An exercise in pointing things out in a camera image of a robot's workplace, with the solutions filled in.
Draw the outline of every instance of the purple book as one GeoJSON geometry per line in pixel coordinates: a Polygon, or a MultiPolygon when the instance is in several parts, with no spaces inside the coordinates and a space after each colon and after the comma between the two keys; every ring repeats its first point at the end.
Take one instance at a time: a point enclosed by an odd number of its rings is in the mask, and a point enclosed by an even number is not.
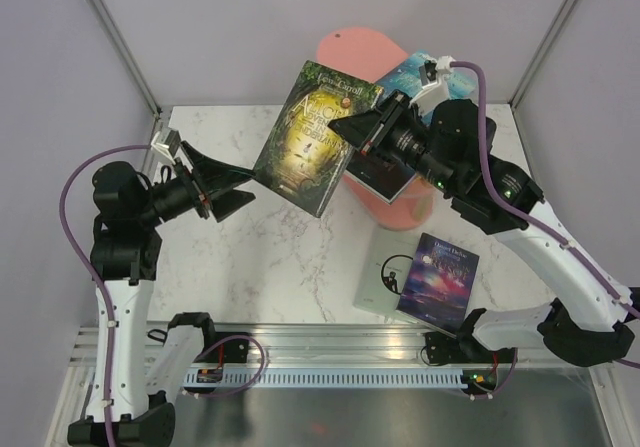
{"type": "Polygon", "coordinates": [[[396,310],[455,334],[465,319],[479,257],[422,234],[396,310]]]}

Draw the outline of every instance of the white wall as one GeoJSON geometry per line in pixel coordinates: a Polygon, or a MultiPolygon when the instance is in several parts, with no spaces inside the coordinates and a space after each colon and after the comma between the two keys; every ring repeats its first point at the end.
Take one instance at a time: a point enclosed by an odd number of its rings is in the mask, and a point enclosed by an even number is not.
{"type": "MultiPolygon", "coordinates": [[[[58,222],[60,190],[90,155],[148,140],[151,115],[83,0],[0,0],[0,31],[0,438],[34,447],[96,311],[58,222]]],[[[87,175],[69,199],[85,248],[91,194],[87,175]]]]}
{"type": "Polygon", "coordinates": [[[506,101],[562,0],[105,0],[160,104],[279,103],[329,32],[473,60],[506,101]]]}
{"type": "MultiPolygon", "coordinates": [[[[519,110],[561,220],[631,286],[640,286],[639,11],[640,0],[582,0],[519,110]]],[[[637,324],[629,358],[640,361],[637,324]]],[[[618,370],[640,419],[640,372],[618,370]]]]}

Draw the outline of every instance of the table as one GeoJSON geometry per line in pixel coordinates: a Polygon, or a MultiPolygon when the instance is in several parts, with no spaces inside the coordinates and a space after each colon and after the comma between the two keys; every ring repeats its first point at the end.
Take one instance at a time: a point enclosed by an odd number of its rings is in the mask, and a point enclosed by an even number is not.
{"type": "MultiPolygon", "coordinates": [[[[253,167],[280,106],[174,107],[169,126],[203,154],[253,167]]],[[[508,105],[491,105],[493,153],[527,169],[508,105]]],[[[207,311],[215,322],[384,323],[352,306],[378,228],[340,184],[321,219],[252,182],[256,200],[223,223],[194,212],[158,228],[164,239],[149,319],[207,311]]],[[[438,194],[419,229],[480,256],[470,309],[540,305],[553,294],[509,249],[466,223],[438,194]]]]}

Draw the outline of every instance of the green book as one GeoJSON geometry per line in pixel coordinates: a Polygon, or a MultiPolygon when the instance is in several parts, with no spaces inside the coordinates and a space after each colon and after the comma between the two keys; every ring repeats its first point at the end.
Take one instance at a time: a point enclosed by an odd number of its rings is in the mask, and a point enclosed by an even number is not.
{"type": "Polygon", "coordinates": [[[320,217],[353,153],[327,124],[370,110],[382,91],[307,61],[256,161],[256,180],[320,217]]]}

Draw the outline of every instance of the blue book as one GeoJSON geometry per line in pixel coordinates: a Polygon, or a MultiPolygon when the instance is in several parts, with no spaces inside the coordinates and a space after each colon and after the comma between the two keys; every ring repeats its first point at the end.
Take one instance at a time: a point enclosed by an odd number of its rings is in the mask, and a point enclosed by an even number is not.
{"type": "Polygon", "coordinates": [[[396,310],[455,334],[467,313],[479,257],[422,234],[396,310]]]}
{"type": "MultiPolygon", "coordinates": [[[[424,50],[419,50],[376,82],[379,86],[384,87],[382,98],[391,95],[394,90],[401,90],[414,97],[422,89],[420,66],[428,60],[436,59],[424,50]]],[[[451,99],[467,98],[476,88],[473,80],[458,72],[449,76],[447,84],[451,99]]],[[[429,112],[422,117],[422,121],[426,125],[431,123],[432,113],[429,112]]],[[[347,166],[347,173],[356,182],[388,203],[393,202],[414,178],[413,170],[404,165],[383,162],[362,155],[360,152],[353,154],[347,166]]]]}

